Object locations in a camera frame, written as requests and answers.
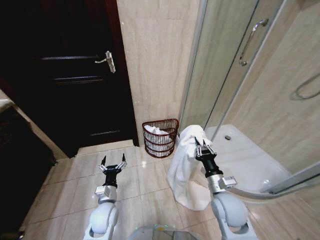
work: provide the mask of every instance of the black door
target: black door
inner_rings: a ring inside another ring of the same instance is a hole
[[[117,1],[8,2],[0,87],[69,157],[84,146],[138,145]],[[95,63],[107,51],[114,73]]]

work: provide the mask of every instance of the wicker basket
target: wicker basket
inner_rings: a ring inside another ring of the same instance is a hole
[[[145,126],[159,128],[168,134],[149,132]],[[179,121],[175,118],[142,123],[145,151],[154,158],[166,158],[175,150]]]

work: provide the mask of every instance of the marble floor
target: marble floor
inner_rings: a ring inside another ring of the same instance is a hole
[[[175,201],[166,181],[173,155],[153,158],[144,147],[130,146],[60,160],[23,222],[24,240],[82,240],[98,205],[94,191],[105,180],[97,165],[105,155],[106,164],[117,164],[123,153],[128,164],[117,177],[119,220],[112,240],[125,240],[136,228],[153,224],[196,232],[205,240],[221,239],[210,206],[197,212]],[[247,206],[261,240],[319,239],[320,215],[296,194]]]

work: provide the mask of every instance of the wall tile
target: wall tile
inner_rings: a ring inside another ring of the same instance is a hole
[[[200,0],[118,0],[135,120],[178,118]]]

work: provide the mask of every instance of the floor tile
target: floor tile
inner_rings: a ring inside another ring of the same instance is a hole
[[[59,216],[28,225],[23,240],[61,240],[67,217],[67,215]]]
[[[140,196],[115,203],[119,219],[114,228],[112,240],[126,240],[137,228],[144,225]]]
[[[155,162],[159,162],[162,160],[161,158],[156,158],[156,157],[150,156],[146,152],[144,145],[142,145],[140,147],[137,147],[137,146],[135,147],[135,155],[136,155],[136,162],[138,165],[155,163]]]
[[[167,174],[162,161],[138,166],[141,194],[169,188]]]
[[[141,203],[144,226],[161,224],[176,229],[183,228],[170,188],[142,195]]]
[[[124,141],[110,142],[110,143],[105,143],[105,144],[99,144],[99,145],[94,145],[94,146],[86,146],[86,147],[79,148],[77,156],[84,155],[84,154],[104,152],[104,151],[109,151],[109,150],[114,150],[114,149],[133,147],[133,146],[134,146],[134,143],[131,139],[124,140]]]
[[[89,218],[95,208],[71,213],[67,216],[62,240],[82,240],[89,225]]]
[[[319,239],[318,216],[294,194],[248,208],[270,239]]]
[[[184,228],[215,218],[211,204],[209,204],[203,211],[192,211],[178,202],[176,205]]]
[[[170,168],[170,165],[171,165],[171,161],[172,161],[172,158],[171,159],[165,159],[165,160],[162,161],[166,173],[168,173],[168,171],[169,171],[169,168]]]
[[[29,222],[35,223],[68,214],[77,183],[78,180],[75,179],[44,186]]]
[[[101,174],[102,170],[98,168],[98,165],[101,164],[101,161],[106,156],[107,161],[105,165],[109,165],[111,152],[110,151],[102,151],[92,154],[80,155],[76,156],[78,160],[82,161],[82,170],[80,173],[80,177],[87,177],[90,175]]]
[[[320,216],[320,184],[306,187],[296,194]]]
[[[26,214],[26,216],[25,216],[25,218],[24,218],[24,220],[22,222],[22,226],[26,226],[26,225],[29,224],[30,219],[31,219],[32,215],[34,214],[34,211],[35,211],[36,206],[38,204],[38,201],[40,199],[40,196],[42,195],[42,192],[45,190],[45,188],[46,188],[45,186],[42,186],[40,188],[40,190],[39,190],[38,194],[36,195],[32,205],[31,205],[31,207],[30,207],[30,209],[28,211],[28,213]]]
[[[96,207],[98,205],[98,197],[95,195],[96,187],[102,186],[105,180],[104,174],[79,178],[70,212]]]
[[[49,173],[48,173],[48,175],[46,176],[46,178],[45,178],[45,180],[44,180],[44,182],[43,182],[43,186],[44,185],[47,185],[48,183],[49,183],[49,179],[50,179],[50,177],[51,177],[51,175],[52,175],[52,173],[53,173],[53,171],[54,171],[54,169],[55,169],[55,167],[53,166],[53,167],[51,167],[51,169],[50,169],[50,171],[49,171]]]
[[[123,169],[116,176],[117,200],[128,199],[140,195],[138,169],[136,166]]]
[[[272,240],[268,237],[268,234],[265,232],[267,229],[263,229],[260,224],[257,222],[255,217],[252,215],[251,212],[249,212],[249,219],[253,226],[253,229],[255,231],[256,236],[259,238],[259,240]]]
[[[121,163],[123,154],[127,162],[127,168],[137,166],[136,151],[134,146],[112,150],[110,156],[110,164],[117,165]]]
[[[187,227],[185,230],[199,234],[204,240],[221,239],[221,231],[215,218]]]
[[[49,184],[77,179],[80,177],[83,161],[73,157],[71,159],[61,159],[53,167],[53,172],[49,179]]]

